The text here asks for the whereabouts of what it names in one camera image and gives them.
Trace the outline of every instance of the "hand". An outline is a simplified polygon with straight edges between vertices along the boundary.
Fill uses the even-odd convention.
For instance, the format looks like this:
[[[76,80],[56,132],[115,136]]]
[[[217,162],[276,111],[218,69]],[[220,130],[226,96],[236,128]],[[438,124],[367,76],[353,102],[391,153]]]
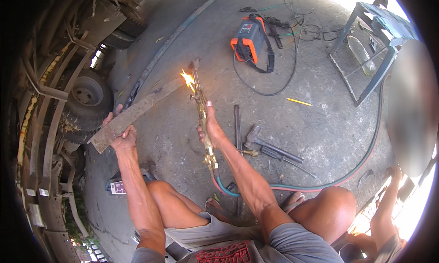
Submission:
[[[386,172],[392,176],[392,180],[395,180],[396,182],[400,182],[403,178],[403,173],[401,172],[401,169],[399,166],[394,165],[391,167],[388,167],[386,169]]]
[[[214,148],[219,148],[221,144],[228,140],[226,134],[222,130],[221,126],[219,125],[217,119],[215,118],[215,109],[212,106],[212,101],[206,102],[206,112],[207,112],[207,133],[209,134],[210,140],[212,141],[212,145]],[[200,142],[204,142],[204,137],[206,136],[206,133],[203,132],[203,128],[201,125],[198,125],[197,127],[198,136],[200,137]]]
[[[110,121],[113,120],[113,117],[118,116],[122,112],[123,105],[119,104],[116,107],[116,110],[113,114],[113,112],[110,112],[107,116],[107,118],[104,119],[102,122],[102,127],[106,126]],[[118,151],[123,150],[130,150],[132,148],[135,148],[137,145],[137,130],[134,128],[133,125],[130,125],[122,134],[120,134],[116,139],[113,140],[111,143],[111,146],[113,149]]]

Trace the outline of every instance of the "torch flame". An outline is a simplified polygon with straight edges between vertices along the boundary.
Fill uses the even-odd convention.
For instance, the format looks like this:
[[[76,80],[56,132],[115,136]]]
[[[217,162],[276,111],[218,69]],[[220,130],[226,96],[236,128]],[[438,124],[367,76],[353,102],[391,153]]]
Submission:
[[[194,79],[192,78],[192,75],[185,73],[185,72],[184,72],[184,69],[181,69],[181,70],[183,71],[183,73],[180,73],[180,74],[181,74],[181,76],[184,77],[184,80],[186,80],[186,85],[187,85],[189,88],[191,88],[191,90],[192,90],[193,92],[195,92],[195,89],[194,89],[194,87],[193,87],[193,85],[192,85],[192,84],[195,84],[195,81],[194,81]]]

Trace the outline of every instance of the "shirt logo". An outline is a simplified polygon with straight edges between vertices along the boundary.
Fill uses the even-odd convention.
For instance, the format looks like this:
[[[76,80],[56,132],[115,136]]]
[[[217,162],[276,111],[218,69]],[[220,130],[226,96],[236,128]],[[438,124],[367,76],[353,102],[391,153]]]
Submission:
[[[198,263],[247,263],[251,262],[247,244],[249,240],[230,244],[227,247],[202,250],[195,255]]]

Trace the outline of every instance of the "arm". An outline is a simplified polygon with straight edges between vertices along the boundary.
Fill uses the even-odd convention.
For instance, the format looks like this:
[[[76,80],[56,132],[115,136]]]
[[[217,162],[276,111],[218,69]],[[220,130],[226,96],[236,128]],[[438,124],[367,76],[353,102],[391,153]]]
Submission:
[[[293,223],[294,220],[277,205],[276,197],[268,182],[245,160],[227,138],[215,118],[215,110],[211,101],[207,102],[206,111],[208,118],[207,132],[212,144],[226,158],[241,195],[259,220],[262,233],[267,241],[269,234],[275,227],[283,223]],[[204,142],[205,133],[202,132],[201,126],[197,127],[197,131],[199,132],[200,141]]]
[[[110,112],[103,125],[109,123],[112,118],[113,113]],[[113,141],[111,146],[116,151],[128,198],[129,216],[140,235],[137,247],[150,248],[165,255],[165,232],[162,218],[140,172],[136,139],[137,131],[131,125]]]
[[[395,206],[396,195],[398,194],[398,187],[402,178],[402,173],[398,166],[389,167],[387,170],[392,173],[392,181],[390,181],[390,184],[384,193],[377,212],[370,221],[370,230],[375,238],[378,251],[393,235],[396,234],[396,230],[392,224],[392,212],[393,207]]]

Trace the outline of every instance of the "screwdriver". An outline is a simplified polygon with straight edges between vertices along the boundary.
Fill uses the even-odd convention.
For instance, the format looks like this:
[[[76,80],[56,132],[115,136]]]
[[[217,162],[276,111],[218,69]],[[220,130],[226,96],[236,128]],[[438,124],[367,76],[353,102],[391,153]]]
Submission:
[[[317,177],[316,177],[315,175],[313,175],[312,173],[310,173],[310,172],[307,171],[306,169],[300,167],[299,165],[297,165],[297,164],[291,162],[290,160],[288,160],[288,158],[286,158],[285,156],[280,155],[279,153],[273,151],[272,149],[269,149],[269,148],[263,146],[262,149],[261,149],[261,152],[262,152],[263,154],[266,154],[266,155],[268,155],[268,156],[271,156],[271,157],[273,157],[273,158],[275,158],[275,159],[278,159],[278,160],[280,160],[280,161],[285,160],[286,162],[288,162],[288,163],[290,163],[290,164],[292,164],[292,165],[298,167],[299,169],[301,169],[302,171],[308,173],[310,176],[314,177],[314,178],[317,180]]]
[[[242,152],[251,156],[259,156],[259,151],[257,150],[238,150],[238,152]]]

